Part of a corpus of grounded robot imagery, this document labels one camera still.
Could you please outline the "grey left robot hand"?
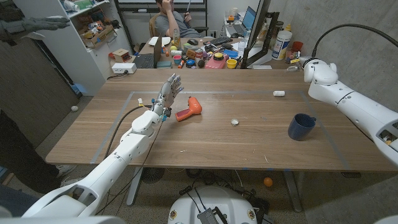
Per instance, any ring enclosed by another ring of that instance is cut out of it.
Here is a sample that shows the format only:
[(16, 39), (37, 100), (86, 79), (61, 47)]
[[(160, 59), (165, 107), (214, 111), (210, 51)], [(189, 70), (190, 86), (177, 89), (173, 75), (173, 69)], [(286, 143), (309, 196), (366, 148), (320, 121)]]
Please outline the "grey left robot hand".
[(169, 79), (162, 85), (159, 91), (155, 103), (152, 105), (151, 110), (157, 113), (159, 116), (165, 115), (169, 117), (171, 115), (171, 105), (174, 103), (174, 99), (177, 94), (183, 90), (181, 85), (180, 75), (175, 73), (169, 77)]

